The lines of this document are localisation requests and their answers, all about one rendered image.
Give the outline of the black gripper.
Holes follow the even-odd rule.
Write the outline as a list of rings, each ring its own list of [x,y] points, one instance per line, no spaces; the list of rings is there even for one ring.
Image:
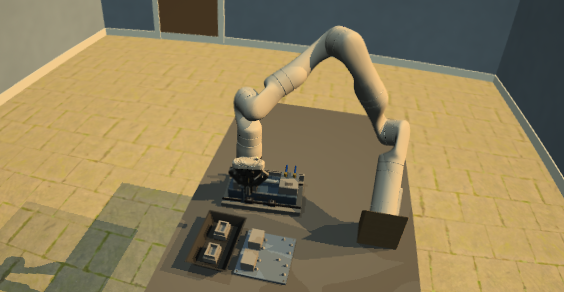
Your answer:
[[[246,195],[250,195],[253,192],[253,186],[259,186],[261,183],[263,183],[266,179],[268,179],[269,176],[269,171],[265,171],[265,170],[250,170],[250,169],[235,169],[233,167],[230,167],[229,169],[229,175],[239,184],[239,185],[244,185],[244,193],[246,193]],[[242,173],[242,177],[239,175],[241,175]],[[256,178],[259,174],[261,173],[261,176],[259,176],[256,180],[254,180],[254,178]],[[250,179],[248,179],[250,178]],[[242,182],[243,180],[243,182]],[[248,182],[249,181],[249,182]],[[248,186],[249,185],[249,186]]]

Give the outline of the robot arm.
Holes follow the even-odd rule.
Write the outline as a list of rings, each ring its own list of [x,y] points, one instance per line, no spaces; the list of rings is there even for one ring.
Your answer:
[[[237,122],[236,155],[233,168],[261,170],[262,126],[259,122],[286,95],[297,89],[323,60],[341,61],[354,79],[354,92],[366,111],[381,144],[394,146],[380,154],[370,211],[399,215],[402,174],[410,137],[405,120],[388,120],[384,111],[387,91],[380,80],[362,37],[346,27],[335,26],[325,32],[293,61],[264,80],[258,94],[251,87],[239,89],[234,97]],[[244,117],[243,117],[244,116]]]

